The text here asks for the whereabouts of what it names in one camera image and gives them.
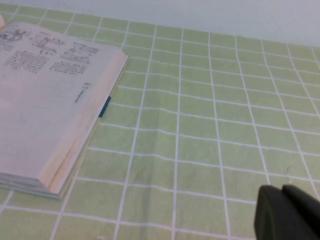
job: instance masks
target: black object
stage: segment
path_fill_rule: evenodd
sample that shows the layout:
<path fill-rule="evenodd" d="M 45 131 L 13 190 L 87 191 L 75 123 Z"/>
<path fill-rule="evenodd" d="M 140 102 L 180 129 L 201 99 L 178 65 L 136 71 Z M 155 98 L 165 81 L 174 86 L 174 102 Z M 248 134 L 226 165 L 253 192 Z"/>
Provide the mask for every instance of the black object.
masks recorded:
<path fill-rule="evenodd" d="M 293 185 L 263 185 L 254 230 L 257 240 L 320 240 L 320 202 Z"/>

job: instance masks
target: grid pattern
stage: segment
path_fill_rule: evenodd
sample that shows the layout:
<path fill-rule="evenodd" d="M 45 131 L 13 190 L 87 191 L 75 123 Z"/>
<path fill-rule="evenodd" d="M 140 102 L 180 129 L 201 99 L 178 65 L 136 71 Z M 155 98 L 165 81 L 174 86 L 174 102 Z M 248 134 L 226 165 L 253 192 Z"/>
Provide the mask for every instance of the grid pattern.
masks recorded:
<path fill-rule="evenodd" d="M 131 56 L 65 198 L 0 189 L 0 239 L 247 240 L 260 185 L 319 199 L 319 48 L 2 3 L 0 13 Z"/>

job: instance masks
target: open book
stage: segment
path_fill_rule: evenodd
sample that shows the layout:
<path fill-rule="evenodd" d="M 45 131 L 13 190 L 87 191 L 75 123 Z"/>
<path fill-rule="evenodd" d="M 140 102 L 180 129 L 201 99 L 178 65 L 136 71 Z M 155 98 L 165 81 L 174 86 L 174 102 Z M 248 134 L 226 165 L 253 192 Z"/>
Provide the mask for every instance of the open book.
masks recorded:
<path fill-rule="evenodd" d="M 0 20 L 0 185 L 61 196 L 128 56 Z"/>

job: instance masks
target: book page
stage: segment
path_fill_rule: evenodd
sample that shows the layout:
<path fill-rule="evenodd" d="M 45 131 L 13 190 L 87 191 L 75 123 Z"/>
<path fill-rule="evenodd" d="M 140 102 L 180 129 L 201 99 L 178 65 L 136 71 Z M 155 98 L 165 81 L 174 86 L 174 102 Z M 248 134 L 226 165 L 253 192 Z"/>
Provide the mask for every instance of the book page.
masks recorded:
<path fill-rule="evenodd" d="M 0 171 L 35 178 L 117 47 L 28 23 L 0 31 Z"/>
<path fill-rule="evenodd" d="M 5 20 L 0 14 L 0 30 L 3 29 L 5 25 L 6 25 Z"/>

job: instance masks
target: white grid line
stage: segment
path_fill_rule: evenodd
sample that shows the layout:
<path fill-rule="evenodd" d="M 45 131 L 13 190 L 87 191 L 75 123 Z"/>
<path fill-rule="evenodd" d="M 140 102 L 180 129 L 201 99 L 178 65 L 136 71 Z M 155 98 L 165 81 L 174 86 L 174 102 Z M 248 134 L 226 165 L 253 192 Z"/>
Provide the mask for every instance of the white grid line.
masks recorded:
<path fill-rule="evenodd" d="M 319 67 L 319 69 L 320 69 L 320 63 L 319 63 L 319 61 L 318 61 L 318 59 L 317 59 L 317 56 L 316 56 L 316 53 L 315 53 L 315 49 L 314 49 L 313 47 L 311 47 L 311 51 L 312 51 L 312 55 L 313 55 L 316 63 L 318 64 L 318 67 Z"/>
<path fill-rule="evenodd" d="M 299 80 L 300 80 L 300 82 L 302 83 L 302 86 L 303 86 L 306 94 L 308 95 L 308 97 L 309 97 L 309 99 L 310 99 L 310 101 L 311 101 L 311 103 L 312 103 L 312 105 L 313 105 L 313 107 L 314 107 L 314 110 L 315 110 L 316 114 L 317 114 L 318 117 L 320 118 L 319 111 L 318 111 L 318 109 L 317 109 L 314 101 L 312 100 L 312 98 L 311 98 L 311 96 L 310 96 L 310 94 L 309 94 L 309 92 L 308 92 L 308 90 L 307 90 L 307 88 L 306 88 L 306 86 L 305 86 L 305 84 L 304 84 L 304 81 L 302 81 L 301 76 L 300 76 L 300 74 L 299 74 L 299 71 L 297 70 L 297 68 L 296 68 L 296 66 L 295 66 L 295 64 L 294 64 L 294 61 L 293 61 L 293 59 L 292 59 L 291 52 L 290 52 L 290 48 L 289 48 L 289 45 L 288 45 L 288 44 L 286 44 L 286 48 L 287 48 L 287 50 L 288 50 L 288 52 L 289 52 L 291 64 L 293 65 L 294 70 L 295 70 L 297 76 L 299 77 Z"/>
<path fill-rule="evenodd" d="M 219 71 L 219 70 L 212 70 L 213 72 L 215 73 L 222 73 L 222 74 L 228 74 L 228 75 L 236 75 L 236 76 L 240 76 L 239 73 L 234 73 L 234 72 L 227 72 L 227 71 Z M 130 74 L 146 74 L 145 72 L 140 72 L 140 71 L 131 71 L 131 70 L 126 70 L 125 71 L 126 73 L 130 73 Z M 163 73 L 149 73 L 149 75 L 159 75 L 159 76 L 164 76 L 164 77 L 169 77 L 169 78 L 175 78 L 175 79 L 179 79 L 178 77 L 176 76 L 172 76 L 172 75 L 168 75 L 168 74 L 163 74 Z M 266 80 L 271 80 L 271 77 L 267 77 L 267 76 L 256 76 L 256 75 L 250 75 L 250 74 L 242 74 L 244 77 L 253 77 L 253 78 L 259 78 L 259 79 L 266 79 Z M 288 83 L 296 83 L 296 84 L 301 84 L 300 81 L 295 81 L 295 80 L 292 80 L 292 79 L 281 79 L 281 78 L 276 78 L 274 77 L 273 78 L 274 80 L 277 80 L 277 81 L 284 81 L 284 82 L 288 82 Z M 202 81 L 195 81 L 195 80 L 189 80 L 189 79 L 181 79 L 181 80 L 185 80 L 185 81 L 193 81 L 195 83 L 204 83 L 204 84 L 210 84 L 209 82 L 202 82 Z M 309 85 L 309 86 L 315 86 L 315 87 L 320 87 L 320 84 L 313 84 L 313 83 L 306 83 L 304 82 L 303 84 L 305 85 Z"/>
<path fill-rule="evenodd" d="M 204 84 L 204 85 L 209 85 L 208 83 L 203 83 L 203 82 L 196 82 L 196 81 L 191 81 L 191 80 L 184 80 L 181 79 L 184 82 L 193 82 L 196 84 Z M 217 87 L 222 87 L 222 88 L 228 88 L 228 89 L 239 89 L 239 90 L 244 90 L 243 87 L 239 87 L 239 86 L 229 86 L 229 85 L 221 85 L 221 84 L 213 84 L 214 86 Z M 129 90 L 136 90 L 136 91 L 142 91 L 142 88 L 138 88 L 138 87 L 132 87 L 132 86 L 125 86 L 125 85 L 118 85 L 119 88 L 121 89 L 129 89 Z M 314 97 L 308 97 L 308 96 L 301 96 L 301 95 L 294 95 L 294 94 L 287 94 L 287 93 L 279 93 L 277 94 L 274 91 L 265 91 L 265 90 L 257 90 L 257 89 L 250 89 L 250 88 L 246 88 L 247 91 L 249 92 L 257 92 L 257 93 L 265 93 L 265 94 L 272 94 L 275 96 L 288 96 L 288 97 L 294 97 L 294 98 L 298 98 L 298 99 L 311 99 L 311 100 L 316 100 L 316 101 L 320 101 L 320 98 L 314 98 Z M 159 91 L 159 92 L 163 92 L 163 93 L 168 93 L 168 94 L 173 94 L 173 95 L 179 95 L 177 92 L 175 91 L 170 91 L 170 90 L 163 90 L 161 88 L 147 88 L 146 91 Z M 200 96 L 194 96 L 194 95 L 188 95 L 188 94 L 184 94 L 185 96 L 190 96 L 190 97 L 198 97 L 201 98 Z"/>
<path fill-rule="evenodd" d="M 238 145 L 238 146 L 246 146 L 246 147 L 251 147 L 251 148 L 258 148 L 259 146 L 257 145 L 252 145 L 252 144 L 242 144 L 239 142 L 233 142 L 233 141 L 225 141 L 225 140 L 221 140 L 221 143 L 224 144 L 234 144 L 234 145 Z M 106 149 L 106 148 L 100 148 L 100 147 L 93 147 L 93 146 L 89 146 L 87 149 L 89 150 L 94 150 L 94 151 L 101 151 L 101 152 L 106 152 L 106 153 L 114 153 L 114 154 L 123 154 L 123 155 L 130 155 L 130 152 L 126 152 L 126 151 L 118 151 L 118 150 L 110 150 L 110 149 Z M 299 154 L 300 152 L 298 151 L 292 151 L 292 150 L 286 150 L 286 149 L 281 149 L 281 148 L 277 148 L 277 147 L 263 147 L 262 149 L 266 149 L 266 150 L 278 150 L 278 151 L 283 151 L 286 153 L 290 153 L 290 154 Z M 314 154 L 314 153 L 307 153 L 307 152 L 303 152 L 304 155 L 307 156 L 315 156 L 315 157 L 320 157 L 320 154 Z M 157 157 L 163 160 L 167 160 L 167 161 L 172 161 L 174 162 L 175 159 L 174 158 L 169 158 L 169 157 L 165 157 L 159 154 L 155 154 L 155 153 L 138 153 L 135 152 L 133 154 L 134 156 L 142 156 L 142 157 Z M 191 160 L 181 160 L 178 159 L 177 160 L 180 163 L 187 163 L 187 164 L 195 164 L 195 165 L 201 165 L 201 166 L 207 166 L 207 167 L 219 167 L 219 165 L 215 165 L 215 164 L 210 164 L 210 163 L 204 163 L 204 162 L 199 162 L 199 161 L 191 161 Z M 228 167 L 228 166 L 223 166 L 224 168 L 229 168 L 232 170 L 239 170 L 239 171 L 247 171 L 247 172 L 255 172 L 255 173 L 261 173 L 264 174 L 263 171 L 256 171 L 256 170 L 250 170 L 250 169 L 245 169 L 245 168 L 237 168 L 237 167 Z"/>
<path fill-rule="evenodd" d="M 37 24 L 38 26 L 39 26 L 39 25 L 43 22 L 43 20 L 45 19 L 45 15 L 47 14 L 47 12 L 48 12 L 48 9 L 46 9 L 46 10 L 44 11 L 44 13 L 43 13 L 43 15 L 42 15 L 39 23 Z"/>
<path fill-rule="evenodd" d="M 235 55 L 236 55 L 236 59 L 239 61 L 238 51 L 237 51 L 237 47 L 238 47 L 238 45 L 237 45 L 237 37 L 235 36 L 234 39 L 235 39 Z M 251 120 L 252 120 L 252 123 L 253 123 L 253 129 L 254 129 L 256 141 L 257 141 L 257 144 L 258 144 L 258 146 L 259 146 L 259 152 L 260 152 L 260 156 L 261 156 L 261 159 L 262 159 L 262 164 L 263 164 L 263 169 L 264 169 L 266 181 L 267 181 L 267 183 L 270 185 L 271 183 L 270 183 L 270 179 L 269 179 L 269 175 L 268 175 L 268 170 L 267 170 L 267 165 L 266 165 L 266 161 L 265 161 L 265 156 L 264 156 L 264 154 L 263 154 L 263 152 L 262 152 L 262 146 L 261 146 L 260 138 L 259 138 L 259 135 L 258 135 L 258 130 L 257 130 L 257 126 L 256 126 L 256 121 L 255 121 L 254 115 L 253 115 L 253 113 L 252 113 L 252 108 L 251 108 L 251 104 L 250 104 L 249 94 L 248 94 L 247 89 L 246 89 L 246 83 L 245 83 L 244 76 L 242 75 L 242 69 L 241 69 L 240 62 L 238 63 L 238 65 L 239 65 L 239 69 L 240 69 L 240 75 L 241 75 L 242 84 L 243 84 L 244 91 L 245 91 L 245 95 L 246 95 L 246 100 L 247 100 L 247 103 L 248 103 L 248 108 L 249 108 Z"/>
<path fill-rule="evenodd" d="M 15 16 L 17 16 L 17 12 L 18 12 L 19 8 L 20 8 L 20 5 L 17 6 L 17 8 L 16 8 L 16 10 L 14 11 L 14 13 L 10 12 L 10 14 L 12 14 L 12 16 L 8 19 L 7 23 L 10 23 L 10 21 L 11 21 Z"/>
<path fill-rule="evenodd" d="M 176 135 L 175 135 L 175 153 L 174 153 L 174 174 L 173 174 L 173 209 L 172 209 L 172 232 L 171 240 L 176 238 L 176 219 L 177 219 L 177 185 L 178 185 L 178 159 L 179 159 L 179 131 L 180 131 L 180 98 L 181 98 L 181 65 L 183 51 L 184 29 L 181 30 L 180 56 L 179 56 L 179 89 L 176 114 Z"/>
<path fill-rule="evenodd" d="M 146 60 L 144 57 L 139 57 L 139 56 L 132 56 L 131 58 L 133 59 L 141 59 L 141 60 Z M 266 65 L 265 64 L 260 64 L 260 63 L 255 63 L 255 62 L 249 62 L 249 61 L 240 61 L 240 60 L 229 60 L 229 59 L 221 59 L 221 58 L 218 58 L 219 60 L 222 60 L 222 61 L 228 61 L 228 62 L 238 62 L 240 63 L 240 66 L 239 68 L 241 69 L 241 64 L 252 64 L 252 65 L 257 65 L 257 66 L 263 66 L 265 67 Z M 168 62 L 165 62 L 165 61 L 158 61 L 158 60 L 153 60 L 152 59 L 152 62 L 154 63 L 159 63 L 159 64 L 163 64 L 163 65 L 170 65 L 170 66 L 175 66 L 175 67 L 179 67 L 179 64 L 175 64 L 175 63 L 168 63 Z M 197 69 L 197 70 L 207 70 L 209 71 L 210 69 L 209 68 L 205 68 L 205 67 L 198 67 L 198 66 L 188 66 L 188 65 L 182 65 L 183 67 L 185 68 L 190 68 L 190 69 Z M 291 70 L 291 71 L 294 71 L 293 68 L 287 68 L 287 67 L 281 67 L 281 66 L 270 66 L 271 68 L 274 68 L 274 69 L 282 69 L 282 70 Z M 307 70 L 299 70 L 299 72 L 301 73 L 308 73 L 308 74 L 316 74 L 316 75 L 320 75 L 320 73 L 317 73 L 317 72 L 313 72 L 313 71 L 307 71 Z"/>
<path fill-rule="evenodd" d="M 67 33 L 69 27 L 71 26 L 71 23 L 73 21 L 73 19 L 75 18 L 75 13 L 72 15 L 72 19 L 70 21 L 70 24 L 69 26 L 66 28 L 65 32 L 64 32 L 64 35 Z M 97 33 L 98 33 L 98 29 L 96 30 L 95 34 L 94 34 L 94 38 L 92 39 L 92 42 L 95 40 L 95 37 L 97 36 Z M 63 200 L 63 203 L 62 203 L 62 206 L 61 206 L 61 209 L 60 209 L 60 212 L 58 214 L 58 217 L 56 218 L 56 221 L 54 223 L 54 226 L 53 226 L 53 229 L 52 229 L 52 232 L 51 232 L 51 235 L 50 235 L 50 240 L 54 240 L 55 239 L 55 236 L 56 236 L 56 232 L 58 230 L 58 227 L 59 227 L 59 223 L 61 221 L 61 218 L 62 218 L 62 215 L 63 215 L 63 212 L 65 211 L 66 209 L 66 206 L 68 204 L 68 201 L 69 201 L 69 198 L 70 198 L 70 195 L 71 195 L 71 192 L 74 188 L 74 185 L 76 183 L 76 180 L 77 180 L 77 176 L 78 176 L 78 173 L 80 171 L 80 167 L 81 166 L 78 166 L 73 178 L 72 178 L 72 181 L 71 181 L 71 184 L 69 186 L 69 189 L 67 190 L 67 193 L 65 195 L 65 199 Z"/>
<path fill-rule="evenodd" d="M 210 32 L 208 33 L 208 44 L 210 44 Z M 221 142 L 220 142 L 220 133 L 219 133 L 219 126 L 217 120 L 217 108 L 216 108 L 216 93 L 214 87 L 214 78 L 211 69 L 211 52 L 210 52 L 210 45 L 208 48 L 208 56 L 209 56 L 209 66 L 210 66 L 210 79 L 211 79 L 211 88 L 212 88 L 212 100 L 213 100 L 213 111 L 215 116 L 215 131 L 216 131 L 216 138 L 217 138 L 217 146 L 218 146 L 218 157 L 219 157 L 219 167 L 220 167 L 220 177 L 221 177 L 221 185 L 222 185 L 222 195 L 223 195 L 223 205 L 224 205 L 224 216 L 226 221 L 226 232 L 228 239 L 231 236 L 231 227 L 230 227 L 230 220 L 229 220 L 229 211 L 228 211 L 228 203 L 227 203 L 227 192 L 226 192 L 226 184 L 225 184 L 225 173 L 223 169 L 223 160 L 222 160 L 222 151 L 221 151 Z"/>
<path fill-rule="evenodd" d="M 155 28 L 154 28 L 153 40 L 152 40 L 152 48 L 151 48 L 150 58 L 149 58 L 148 67 L 147 67 L 147 71 L 146 71 L 146 75 L 145 75 L 144 87 L 143 87 L 141 103 L 140 103 L 140 108 L 139 108 L 139 113 L 138 113 L 138 119 L 137 119 L 137 123 L 136 123 L 136 129 L 134 131 L 134 137 L 133 137 L 133 143 L 132 143 L 132 147 L 131 147 L 130 159 L 129 159 L 127 172 L 126 172 L 126 176 L 125 176 L 125 184 L 124 184 L 123 192 L 122 192 L 122 196 L 121 196 L 120 207 L 119 207 L 119 212 L 118 212 L 118 216 L 117 216 L 117 224 L 115 226 L 115 230 L 114 230 L 114 234 L 113 234 L 113 240 L 117 240 L 117 237 L 118 237 L 118 231 L 119 231 L 119 227 L 120 227 L 120 221 L 121 221 L 122 211 L 123 211 L 123 207 L 124 207 L 124 203 L 125 203 L 126 192 L 127 192 L 127 187 L 128 187 L 129 177 L 130 177 L 130 171 L 131 171 L 132 161 L 133 161 L 135 147 L 136 147 L 138 129 L 139 129 L 140 118 L 141 118 L 141 113 L 142 113 L 142 107 L 143 107 L 144 99 L 145 99 L 145 90 L 147 88 L 148 73 L 149 73 L 149 69 L 150 69 L 150 65 L 151 65 L 153 47 L 155 45 L 156 32 L 157 32 L 157 26 L 155 26 Z"/>
<path fill-rule="evenodd" d="M 64 33 L 63 33 L 63 35 L 67 35 L 67 32 L 68 32 L 68 30 L 69 30 L 69 28 L 70 28 L 70 26 L 72 25 L 72 22 L 73 22 L 73 20 L 74 20 L 74 18 L 75 18 L 75 13 L 73 13 L 73 15 L 72 15 L 72 18 L 71 18 L 71 20 L 70 20 L 70 22 L 69 22 L 69 25 L 66 27 L 66 29 L 65 29 L 65 31 L 64 31 Z"/>
<path fill-rule="evenodd" d="M 131 22 L 131 21 L 128 21 L 128 23 L 127 23 L 125 35 L 124 35 L 124 38 L 123 38 L 123 42 L 122 42 L 122 44 L 121 44 L 121 49 L 123 49 L 124 46 L 125 46 L 125 43 L 126 43 L 126 40 L 127 40 L 127 36 L 128 36 L 128 31 L 129 31 L 130 22 Z"/>
<path fill-rule="evenodd" d="M 205 101 L 210 101 L 212 102 L 212 99 L 210 98 L 199 98 L 197 96 L 192 96 L 192 95 L 187 95 L 187 94 L 181 94 L 181 96 L 183 97 L 189 97 L 189 98 L 195 98 L 195 99 L 201 99 L 201 100 L 205 100 Z M 225 100 L 215 100 L 217 103 L 223 103 L 223 104 L 233 104 L 233 105 L 238 105 L 238 106 L 244 106 L 244 107 L 248 107 L 247 104 L 245 103 L 240 103 L 240 102 L 234 102 L 234 101 L 225 101 Z M 111 105 L 117 105 L 117 106 L 121 106 L 121 107 L 128 107 L 128 108 L 133 108 L 133 109 L 139 109 L 138 106 L 134 106 L 134 105 L 127 105 L 127 104 L 122 104 L 122 103 L 116 103 L 116 102 L 110 102 Z M 281 108 L 275 108 L 275 107 L 269 107 L 269 106 L 262 106 L 262 105 L 252 105 L 251 107 L 253 108 L 260 108 L 260 109 L 267 109 L 267 110 L 274 110 L 274 111 L 283 111 Z M 168 110 L 165 109 L 163 107 L 142 107 L 143 109 L 160 109 L 163 111 L 167 111 L 168 113 L 177 113 L 175 111 L 172 110 Z M 318 117 L 317 114 L 315 113 L 309 113 L 309 112 L 302 112 L 302 111 L 295 111 L 295 110 L 286 110 L 288 113 L 296 113 L 296 114 L 302 114 L 302 115 L 308 115 L 308 116 L 316 116 Z"/>
<path fill-rule="evenodd" d="M 272 75 L 271 71 L 269 70 L 269 66 L 268 66 L 267 60 L 266 60 L 266 55 L 264 54 L 264 46 L 263 46 L 263 44 L 262 44 L 262 41 L 261 41 L 261 45 L 262 45 L 262 52 L 263 52 L 263 57 L 264 57 L 264 61 L 265 61 L 266 67 L 267 67 L 267 69 L 268 69 L 268 71 L 269 71 L 269 73 L 270 73 L 270 75 L 271 75 L 271 77 L 272 77 L 273 75 Z M 289 46 L 288 46 L 288 45 L 286 45 L 286 46 L 287 46 L 287 49 L 288 49 L 288 51 L 289 51 L 289 55 L 291 56 Z M 275 88 L 276 93 L 279 94 L 277 85 L 276 85 L 275 80 L 274 80 L 273 78 L 272 78 L 272 82 L 273 82 L 273 86 L 274 86 L 274 88 Z M 284 105 L 281 97 L 279 97 L 279 98 L 280 98 L 281 107 L 282 107 L 282 109 L 284 110 L 284 115 L 285 115 L 286 121 L 287 121 L 288 124 L 289 124 L 290 130 L 291 130 L 291 132 L 292 132 L 292 135 L 293 135 L 295 144 L 296 144 L 296 146 L 297 146 L 297 149 L 298 149 L 298 151 L 299 151 L 299 153 L 300 153 L 300 156 L 301 156 L 303 165 L 304 165 L 304 167 L 305 167 L 306 173 L 307 173 L 307 175 L 308 175 L 309 181 L 311 182 L 313 191 L 314 191 L 316 197 L 317 197 L 318 199 L 320 199 L 319 194 L 318 194 L 318 191 L 317 191 L 316 186 L 315 186 L 315 183 L 312 181 L 312 177 L 311 177 L 311 174 L 310 174 L 308 165 L 307 165 L 307 163 L 306 163 L 305 156 L 304 156 L 304 154 L 302 153 L 300 144 L 299 144 L 299 142 L 298 142 L 298 138 L 297 138 L 297 136 L 296 136 L 296 133 L 295 133 L 295 131 L 294 131 L 294 128 L 292 127 L 292 124 L 291 124 L 290 119 L 289 119 L 289 117 L 288 117 L 288 114 L 287 114 L 287 112 L 286 112 L 285 105 Z"/>

